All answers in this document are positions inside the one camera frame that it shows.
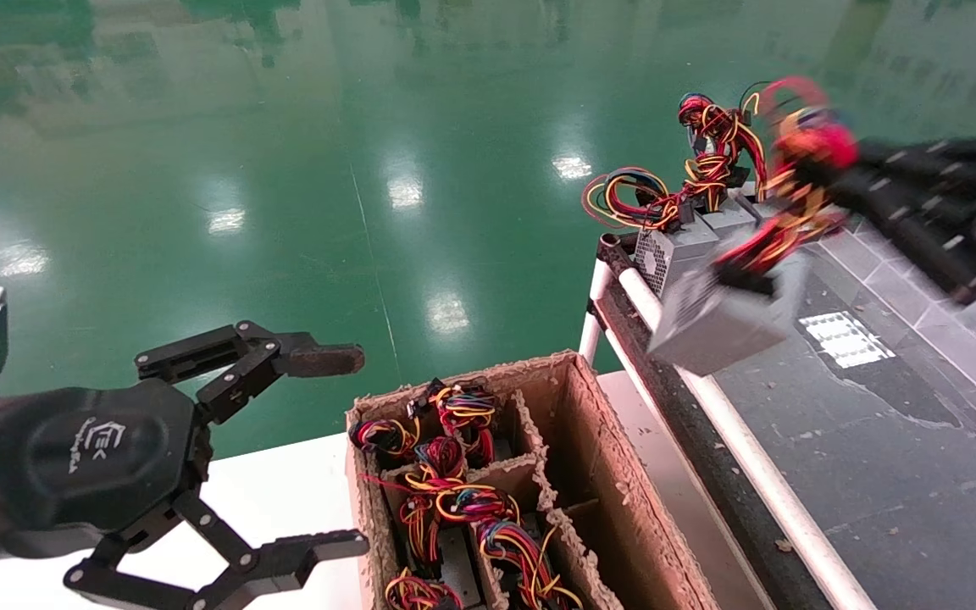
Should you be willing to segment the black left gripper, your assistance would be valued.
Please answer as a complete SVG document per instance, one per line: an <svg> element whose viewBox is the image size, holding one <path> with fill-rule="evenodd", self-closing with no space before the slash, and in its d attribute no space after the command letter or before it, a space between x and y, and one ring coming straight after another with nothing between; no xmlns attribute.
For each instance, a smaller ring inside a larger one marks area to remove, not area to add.
<svg viewBox="0 0 976 610"><path fill-rule="evenodd" d="M360 530L295 535L251 547L196 491L224 424L282 377L356 374L358 344L322 344L249 320L136 355L142 382L65 387L0 399L0 513L10 536L103 536L65 573L67 590L116 609L244 609L302 590L319 563L363 556ZM194 401L172 385L220 371ZM124 573L129 552L187 524L227 563L198 590Z"/></svg>

